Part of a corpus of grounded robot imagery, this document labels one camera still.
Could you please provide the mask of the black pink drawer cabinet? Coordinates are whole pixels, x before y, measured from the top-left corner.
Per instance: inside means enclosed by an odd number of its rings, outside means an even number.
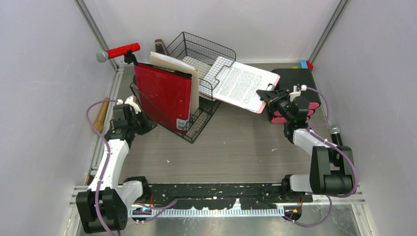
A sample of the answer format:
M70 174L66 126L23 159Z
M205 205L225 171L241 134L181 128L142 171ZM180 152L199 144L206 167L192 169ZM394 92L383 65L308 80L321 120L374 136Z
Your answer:
M271 71L280 76L280 79L274 90L287 89L291 95L291 100L295 95L301 96L309 101L308 113L306 121L309 121L311 116L321 106L319 95L312 90L301 90L301 86L317 89L312 72L309 69L290 69L278 68Z

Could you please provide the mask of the red notebook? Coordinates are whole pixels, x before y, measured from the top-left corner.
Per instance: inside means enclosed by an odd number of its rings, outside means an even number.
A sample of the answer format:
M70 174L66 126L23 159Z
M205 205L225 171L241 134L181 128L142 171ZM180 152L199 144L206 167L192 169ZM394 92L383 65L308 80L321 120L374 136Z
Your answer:
M191 80L151 64L134 66L138 97L152 121L179 133L188 131Z

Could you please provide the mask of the pink clipboard with paper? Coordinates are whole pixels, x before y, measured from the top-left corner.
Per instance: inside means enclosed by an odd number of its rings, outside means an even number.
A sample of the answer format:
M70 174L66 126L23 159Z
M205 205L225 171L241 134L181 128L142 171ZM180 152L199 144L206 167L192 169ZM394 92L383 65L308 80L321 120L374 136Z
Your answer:
M219 81L213 89L213 98L231 105L260 114L266 107L257 94L258 90L272 91L280 76L253 66L234 62L224 67L216 76Z

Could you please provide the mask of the beige folder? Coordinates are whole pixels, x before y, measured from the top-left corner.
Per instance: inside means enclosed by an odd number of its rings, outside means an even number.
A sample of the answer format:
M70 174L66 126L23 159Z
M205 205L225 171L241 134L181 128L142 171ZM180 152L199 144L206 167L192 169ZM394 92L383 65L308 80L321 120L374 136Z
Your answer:
M174 57L150 52L152 65L175 71L178 75L191 80L190 114L193 115L199 108L199 69Z

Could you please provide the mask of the black wire mesh organizer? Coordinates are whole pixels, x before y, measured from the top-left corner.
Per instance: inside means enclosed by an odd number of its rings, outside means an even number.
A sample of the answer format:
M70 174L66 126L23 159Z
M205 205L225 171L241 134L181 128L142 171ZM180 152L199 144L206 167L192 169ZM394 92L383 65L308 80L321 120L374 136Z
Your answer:
M232 66L236 53L182 32L160 54L151 52L151 63L137 62L131 50L125 60L134 65L131 89L146 121L194 143L219 104L213 97L216 76Z

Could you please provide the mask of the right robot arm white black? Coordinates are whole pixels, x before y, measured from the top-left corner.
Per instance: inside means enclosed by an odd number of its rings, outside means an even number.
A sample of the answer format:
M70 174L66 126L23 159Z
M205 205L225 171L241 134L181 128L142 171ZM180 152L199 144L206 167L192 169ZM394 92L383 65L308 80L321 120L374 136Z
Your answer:
M261 101L267 102L271 111L278 111L286 120L284 136L288 141L311 156L308 174L286 175L282 179L281 197L293 202L300 193L339 198L351 196L357 189L352 150L322 138L309 126L310 102L301 95L307 89L257 91Z

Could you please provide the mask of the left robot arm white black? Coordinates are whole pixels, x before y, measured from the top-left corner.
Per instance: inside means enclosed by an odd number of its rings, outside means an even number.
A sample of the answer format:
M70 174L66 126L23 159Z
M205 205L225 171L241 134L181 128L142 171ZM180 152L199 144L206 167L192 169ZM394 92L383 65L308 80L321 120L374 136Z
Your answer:
M108 232L112 236L120 235L134 202L144 204L151 197L145 177L129 177L122 187L119 187L119 177L135 136L150 132L153 126L135 102L117 103L110 124L105 135L99 134L105 150L97 173L87 190L79 192L75 200L87 234Z

